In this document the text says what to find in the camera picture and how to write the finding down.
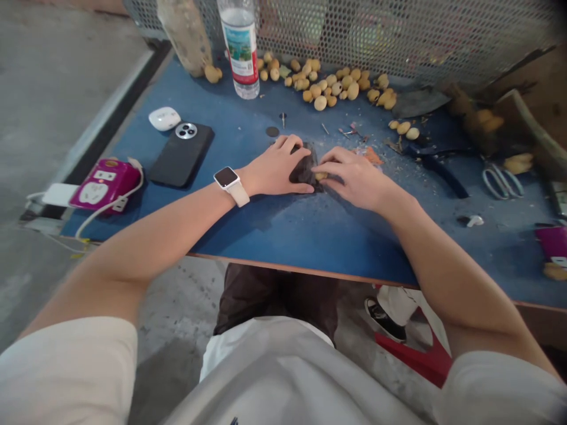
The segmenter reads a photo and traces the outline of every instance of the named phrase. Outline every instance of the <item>blue table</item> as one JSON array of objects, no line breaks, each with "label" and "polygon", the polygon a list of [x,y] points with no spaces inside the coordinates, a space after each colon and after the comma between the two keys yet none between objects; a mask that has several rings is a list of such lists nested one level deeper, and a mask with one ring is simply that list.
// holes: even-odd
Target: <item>blue table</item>
[{"label": "blue table", "polygon": [[[447,165],[471,194],[469,199],[458,200],[435,174],[384,144],[386,138],[397,141],[397,133],[387,126],[392,115],[371,106],[364,94],[353,102],[339,101],[336,107],[317,112],[301,100],[301,93],[284,87],[281,81],[262,83],[262,98],[242,100],[234,92],[226,68],[224,75],[219,84],[212,85],[205,79],[191,78],[177,58],[169,63],[112,154],[122,160],[134,157],[149,170],[168,139],[168,134],[157,132],[148,121],[148,113],[162,106],[171,106],[183,119],[214,129],[216,137],[208,154],[189,188],[178,190],[147,182],[124,214],[95,220],[83,237],[104,241],[208,185],[222,167],[246,165],[272,141],[266,136],[267,127],[282,130],[282,112],[288,115],[285,133],[312,142],[319,158],[333,146],[359,146],[360,139],[348,140],[338,132],[354,122],[362,134],[370,135],[367,144],[384,160],[384,172],[412,193],[515,302],[567,309],[567,285],[549,280],[541,272],[544,256],[533,224],[550,222],[554,216],[542,184],[534,176],[521,176],[526,189],[523,199],[497,201],[483,186],[482,161],[454,157]],[[438,145],[468,143],[459,124],[442,110],[425,126],[419,121],[416,125]],[[62,235],[73,236],[89,214],[75,211]],[[458,216],[471,214],[480,214],[485,224],[466,228],[457,222]],[[246,208],[235,208],[221,219],[190,254],[364,282],[416,285],[410,264],[385,221],[329,193],[256,197]]]}]

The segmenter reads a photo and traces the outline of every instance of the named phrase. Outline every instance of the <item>scissors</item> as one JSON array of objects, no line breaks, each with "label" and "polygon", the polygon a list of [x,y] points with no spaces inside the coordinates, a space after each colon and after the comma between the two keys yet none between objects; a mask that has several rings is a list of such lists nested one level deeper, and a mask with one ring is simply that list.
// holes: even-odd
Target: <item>scissors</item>
[{"label": "scissors", "polygon": [[[483,181],[488,190],[500,200],[507,200],[512,198],[524,197],[524,186],[520,181],[506,168],[501,168],[492,161],[488,161],[485,157],[481,156],[484,160]],[[490,180],[496,182],[498,189],[492,185]]]}]

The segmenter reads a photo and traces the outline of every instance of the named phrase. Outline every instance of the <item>hand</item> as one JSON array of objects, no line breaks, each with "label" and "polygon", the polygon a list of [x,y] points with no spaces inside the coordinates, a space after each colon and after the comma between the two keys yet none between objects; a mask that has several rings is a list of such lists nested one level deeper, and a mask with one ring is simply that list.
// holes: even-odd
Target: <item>hand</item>
[{"label": "hand", "polygon": [[[296,145],[300,148],[291,153]],[[289,181],[289,175],[299,161],[310,154],[311,151],[303,147],[303,141],[296,135],[280,136],[266,152],[238,170],[237,174],[248,196],[313,193],[313,186]]]},{"label": "hand", "polygon": [[401,199],[411,198],[365,157],[336,147],[321,158],[313,172],[326,172],[343,179],[344,184],[332,178],[321,180],[354,206],[374,211],[384,217],[395,214],[394,207]]}]

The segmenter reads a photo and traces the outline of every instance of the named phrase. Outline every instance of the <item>smartphone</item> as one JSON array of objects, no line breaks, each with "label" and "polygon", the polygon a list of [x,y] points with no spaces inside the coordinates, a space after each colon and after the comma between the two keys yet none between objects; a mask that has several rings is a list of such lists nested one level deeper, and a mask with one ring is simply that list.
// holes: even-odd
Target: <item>smartphone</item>
[{"label": "smartphone", "polygon": [[211,127],[180,123],[151,168],[149,179],[178,188],[188,186],[195,178],[213,138]]}]

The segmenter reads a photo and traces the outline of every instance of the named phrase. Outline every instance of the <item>shoe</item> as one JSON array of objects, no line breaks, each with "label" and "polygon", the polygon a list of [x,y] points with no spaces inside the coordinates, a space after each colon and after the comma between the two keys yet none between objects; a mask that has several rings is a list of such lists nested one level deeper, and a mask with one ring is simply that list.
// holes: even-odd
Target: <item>shoe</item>
[{"label": "shoe", "polygon": [[391,339],[402,344],[406,342],[405,326],[400,326],[390,319],[390,316],[388,316],[382,307],[380,307],[380,304],[376,302],[376,298],[368,297],[365,299],[364,308],[372,320],[374,320]]}]

